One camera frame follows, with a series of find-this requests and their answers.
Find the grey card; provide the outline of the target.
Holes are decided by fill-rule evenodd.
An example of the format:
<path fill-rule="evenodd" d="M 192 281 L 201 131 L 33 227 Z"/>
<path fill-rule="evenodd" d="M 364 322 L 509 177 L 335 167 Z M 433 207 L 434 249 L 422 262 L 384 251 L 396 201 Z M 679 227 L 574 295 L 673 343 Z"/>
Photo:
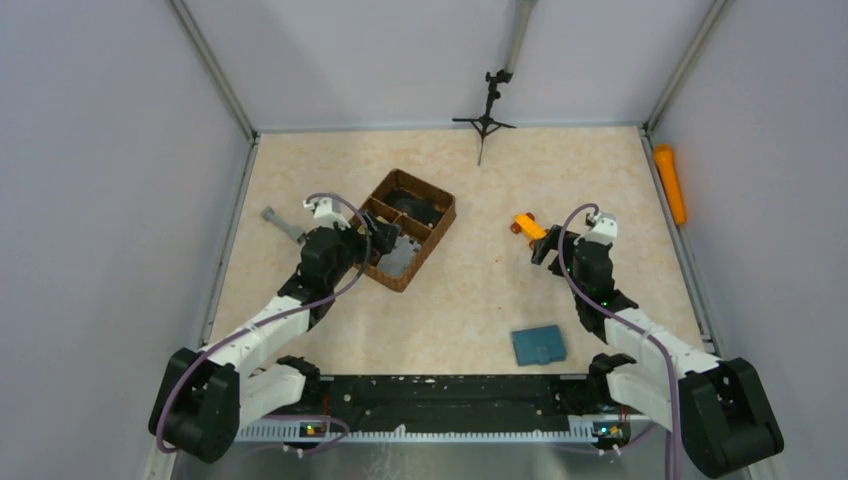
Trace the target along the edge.
<path fill-rule="evenodd" d="M 390 276 L 400 277 L 421 249 L 421 244 L 408 235 L 399 235 L 393 249 L 381 256 L 376 268 Z"/>

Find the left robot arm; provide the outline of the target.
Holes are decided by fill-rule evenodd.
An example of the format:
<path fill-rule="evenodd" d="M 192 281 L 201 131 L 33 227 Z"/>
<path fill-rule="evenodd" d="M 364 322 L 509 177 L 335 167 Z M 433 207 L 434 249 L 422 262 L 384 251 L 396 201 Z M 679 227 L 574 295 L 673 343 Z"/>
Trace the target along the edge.
<path fill-rule="evenodd" d="M 286 363 L 262 366 L 351 289 L 341 282 L 351 268 L 362 275 L 373 258 L 392 251 L 399 235 L 399 225 L 367 212 L 307 232 L 293 274 L 259 313 L 222 340 L 181 348 L 169 358 L 148 423 L 158 449 L 214 463 L 240 428 L 264 415 L 286 405 L 302 414 L 314 410 L 317 382 Z"/>

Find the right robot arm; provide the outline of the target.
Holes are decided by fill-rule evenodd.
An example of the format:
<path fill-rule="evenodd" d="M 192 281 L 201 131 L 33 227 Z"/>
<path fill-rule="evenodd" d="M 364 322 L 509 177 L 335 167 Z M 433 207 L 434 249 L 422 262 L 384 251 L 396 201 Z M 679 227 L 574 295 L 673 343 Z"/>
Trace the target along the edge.
<path fill-rule="evenodd" d="M 749 361 L 721 359 L 680 340 L 618 290 L 611 243 L 553 225 L 532 241 L 535 265 L 571 283 L 581 325 L 614 355 L 589 367 L 586 397 L 600 412 L 626 405 L 671 435 L 704 475 L 718 479 L 776 456 L 785 441 L 759 372 Z"/>

